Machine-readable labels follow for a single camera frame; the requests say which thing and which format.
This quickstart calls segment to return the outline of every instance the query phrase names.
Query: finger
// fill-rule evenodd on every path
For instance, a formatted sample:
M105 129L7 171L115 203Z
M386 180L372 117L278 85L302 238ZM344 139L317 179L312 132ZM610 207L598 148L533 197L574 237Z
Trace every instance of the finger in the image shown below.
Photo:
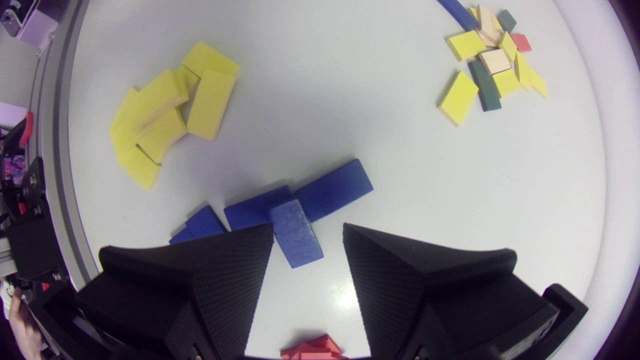
M9 315L16 316L20 311L20 305L22 304L22 289L16 288L13 291L13 297L11 298L11 306L9 308Z

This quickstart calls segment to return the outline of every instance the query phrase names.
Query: blue block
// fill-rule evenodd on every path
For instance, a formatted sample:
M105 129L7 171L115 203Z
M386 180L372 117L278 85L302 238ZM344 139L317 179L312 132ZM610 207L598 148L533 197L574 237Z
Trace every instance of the blue block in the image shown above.
M171 240L169 240L169 243L173 245L193 239L195 239L193 237L193 234L191 234L191 231L189 231L189 229L185 227L184 229L180 230L180 232L177 233Z
M231 230L265 224L269 222L269 209L291 198L288 186L281 186L270 192L238 202L225 209Z
M225 233L227 231L209 205L200 209L200 211L195 213L185 224L196 239Z
M373 186L355 159L296 192L309 221L314 222L373 191Z
M324 257L302 205L292 199L269 210L273 233L291 268L306 265Z
M453 16L465 31L471 31L478 27L478 21L457 0L438 0L438 2Z

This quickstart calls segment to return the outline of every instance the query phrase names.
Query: red block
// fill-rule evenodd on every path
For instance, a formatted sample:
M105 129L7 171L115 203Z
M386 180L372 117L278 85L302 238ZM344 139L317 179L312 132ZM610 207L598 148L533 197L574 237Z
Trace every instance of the red block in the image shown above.
M524 34L511 34L511 38L513 39L513 42L516 43L518 51L521 53L531 51L531 45Z
M336 345L335 341L331 339L329 335L320 336L318 339L313 339L307 342L309 345L319 348L330 348L331 352L340 353L340 348Z

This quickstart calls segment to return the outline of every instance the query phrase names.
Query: metal frame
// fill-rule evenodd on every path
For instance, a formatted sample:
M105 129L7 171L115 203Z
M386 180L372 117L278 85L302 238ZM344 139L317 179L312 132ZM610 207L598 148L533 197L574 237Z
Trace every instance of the metal frame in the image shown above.
M74 191L69 156L68 104L76 45L88 0L69 0L55 38L36 69L31 111L34 132L27 146L31 163L44 161L47 201L58 245L76 289L99 273L84 234Z

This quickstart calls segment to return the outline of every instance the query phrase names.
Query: pink block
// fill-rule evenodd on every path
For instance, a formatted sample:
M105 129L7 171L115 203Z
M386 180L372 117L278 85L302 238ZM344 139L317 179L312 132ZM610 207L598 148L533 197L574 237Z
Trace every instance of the pink block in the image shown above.
M331 339L329 335L322 335L318 339L313 339L307 342L309 345L319 347L319 348L330 348L331 352L340 353L340 348L336 345L335 341Z
M302 352L300 360L332 360L332 354L329 348L324 348L324 352Z
M513 42L516 43L518 51L521 53L531 51L531 45L524 34L511 34L511 38L513 39Z

